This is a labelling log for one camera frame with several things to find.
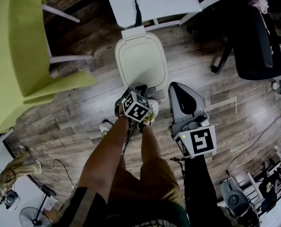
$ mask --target khaki shorts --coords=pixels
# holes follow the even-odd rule
[[[183,205],[176,178],[166,160],[154,158],[140,169],[140,180],[118,168],[111,188],[109,203],[131,200],[166,200]]]

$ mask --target person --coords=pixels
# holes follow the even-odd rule
[[[41,163],[38,160],[35,160],[32,164],[24,165],[24,162],[29,157],[29,153],[22,145],[20,145],[20,148],[20,155],[10,161],[0,174],[0,191],[3,194],[7,193],[12,188],[19,177],[42,173]]]
[[[114,125],[103,122],[103,138],[87,160],[78,187],[60,209],[52,227],[188,227],[181,191],[153,133],[158,102],[138,124],[142,133],[140,179],[121,160],[129,120],[120,105]]]

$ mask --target black sleeve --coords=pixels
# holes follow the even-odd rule
[[[86,187],[75,189],[60,210],[52,227],[100,226],[107,204],[96,192]]]

